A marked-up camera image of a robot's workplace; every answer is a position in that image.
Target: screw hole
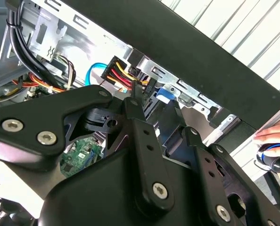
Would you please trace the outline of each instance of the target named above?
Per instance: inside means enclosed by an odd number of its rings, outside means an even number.
[[[150,150],[150,151],[153,151],[153,150],[154,150],[154,148],[153,148],[152,146],[150,146],[150,145],[147,145],[146,147],[147,147],[148,150]]]
[[[110,127],[110,128],[112,128],[112,127],[114,127],[116,125],[117,125],[117,121],[116,120],[110,120],[110,121],[107,122],[107,126]]]
[[[215,174],[211,171],[209,171],[209,175],[212,176],[213,178],[215,177]]]

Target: motherboard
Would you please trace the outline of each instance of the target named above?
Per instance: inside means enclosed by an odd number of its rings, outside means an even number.
[[[82,169],[94,164],[102,158],[102,147],[95,137],[89,137],[76,141],[61,156],[60,171],[66,177],[70,177]]]

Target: screw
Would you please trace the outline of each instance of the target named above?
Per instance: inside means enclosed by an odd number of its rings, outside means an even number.
[[[56,135],[50,131],[43,131],[37,135],[37,140],[42,145],[53,145],[56,142]]]
[[[18,132],[23,129],[24,125],[16,119],[7,119],[2,123],[2,128],[7,132]]]
[[[269,226],[276,226],[271,220],[268,220]]]
[[[134,101],[134,100],[131,100],[131,103],[132,103],[133,105],[138,106],[138,103],[137,103],[136,101]]]
[[[223,153],[223,152],[224,152],[219,146],[216,146],[216,149],[217,149],[220,153]]]
[[[154,183],[153,192],[159,199],[166,199],[168,196],[166,187],[161,183]]]
[[[229,212],[225,209],[225,207],[218,205],[216,206],[217,214],[226,222],[231,220]]]
[[[193,128],[191,128],[190,131],[191,131],[194,135],[197,135],[197,134],[198,134],[198,132],[197,132],[195,129],[193,129]]]
[[[99,91],[99,94],[102,95],[102,96],[104,96],[104,97],[107,97],[107,93],[104,92],[104,91]]]

